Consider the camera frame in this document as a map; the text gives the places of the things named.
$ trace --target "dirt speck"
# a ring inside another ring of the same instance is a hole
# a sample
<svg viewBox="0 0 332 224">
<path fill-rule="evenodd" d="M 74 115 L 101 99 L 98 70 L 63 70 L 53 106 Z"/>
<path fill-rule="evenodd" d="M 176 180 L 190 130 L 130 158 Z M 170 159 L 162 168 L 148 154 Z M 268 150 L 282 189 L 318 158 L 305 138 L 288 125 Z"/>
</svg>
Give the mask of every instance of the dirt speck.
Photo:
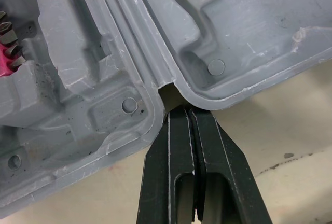
<svg viewBox="0 0 332 224">
<path fill-rule="evenodd" d="M 279 166 L 279 164 L 277 163 L 276 165 L 271 166 L 271 167 L 270 167 L 270 170 L 275 170 L 275 168 L 277 168 L 278 166 Z"/>
<path fill-rule="evenodd" d="M 287 158 L 292 158 L 294 156 L 293 153 L 285 153 L 284 154 L 284 158 L 287 159 Z"/>
</svg>

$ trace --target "metal bit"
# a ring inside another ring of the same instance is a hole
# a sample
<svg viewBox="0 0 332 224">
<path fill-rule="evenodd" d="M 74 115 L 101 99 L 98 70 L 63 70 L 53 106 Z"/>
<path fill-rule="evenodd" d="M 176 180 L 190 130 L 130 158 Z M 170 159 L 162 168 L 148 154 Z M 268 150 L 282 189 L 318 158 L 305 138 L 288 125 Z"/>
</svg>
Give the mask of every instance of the metal bit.
<svg viewBox="0 0 332 224">
<path fill-rule="evenodd" d="M 21 66 L 24 62 L 26 62 L 26 59 L 23 56 L 20 56 L 9 65 L 9 68 L 15 71 L 16 68 Z"/>
<path fill-rule="evenodd" d="M 6 57 L 13 58 L 14 55 L 16 55 L 20 51 L 19 46 L 13 45 L 10 48 L 6 49 L 5 55 Z"/>
<path fill-rule="evenodd" d="M 10 30 L 0 36 L 0 43 L 2 45 L 8 46 L 15 43 L 18 40 L 17 35 L 14 30 Z"/>
<path fill-rule="evenodd" d="M 0 20 L 7 15 L 7 13 L 5 13 L 3 10 L 0 10 Z"/>
<path fill-rule="evenodd" d="M 0 35 L 5 34 L 12 28 L 12 23 L 11 22 L 3 22 L 0 23 Z"/>
</svg>

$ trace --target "tool case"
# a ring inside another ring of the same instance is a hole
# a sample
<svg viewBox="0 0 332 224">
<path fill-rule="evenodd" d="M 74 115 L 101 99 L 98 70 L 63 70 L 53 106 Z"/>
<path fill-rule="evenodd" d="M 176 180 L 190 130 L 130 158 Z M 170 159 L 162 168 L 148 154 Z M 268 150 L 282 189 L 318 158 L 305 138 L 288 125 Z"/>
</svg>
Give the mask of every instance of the tool case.
<svg viewBox="0 0 332 224">
<path fill-rule="evenodd" d="M 332 57 L 331 0 L 0 0 L 0 217 Z"/>
</svg>

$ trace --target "open tool case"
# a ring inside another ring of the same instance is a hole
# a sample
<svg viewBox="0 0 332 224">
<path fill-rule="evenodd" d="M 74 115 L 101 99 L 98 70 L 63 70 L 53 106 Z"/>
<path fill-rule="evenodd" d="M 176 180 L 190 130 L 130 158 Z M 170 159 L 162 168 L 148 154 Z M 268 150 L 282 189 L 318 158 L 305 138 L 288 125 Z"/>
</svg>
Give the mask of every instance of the open tool case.
<svg viewBox="0 0 332 224">
<path fill-rule="evenodd" d="M 331 0 L 0 0 L 0 217 L 332 57 Z"/>
</svg>

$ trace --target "concrete floor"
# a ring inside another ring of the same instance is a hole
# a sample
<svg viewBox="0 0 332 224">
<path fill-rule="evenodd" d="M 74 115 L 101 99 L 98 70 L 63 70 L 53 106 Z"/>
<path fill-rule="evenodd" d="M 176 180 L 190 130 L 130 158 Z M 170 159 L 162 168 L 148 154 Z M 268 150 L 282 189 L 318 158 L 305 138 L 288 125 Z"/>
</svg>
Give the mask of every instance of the concrete floor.
<svg viewBox="0 0 332 224">
<path fill-rule="evenodd" d="M 274 224 L 332 221 L 331 71 L 332 61 L 320 64 L 213 112 L 246 154 Z M 165 91 L 162 95 L 168 108 L 181 101 L 168 99 Z M 0 224 L 135 223 L 146 152 L 104 168 Z M 285 159 L 289 153 L 294 156 Z"/>
</svg>

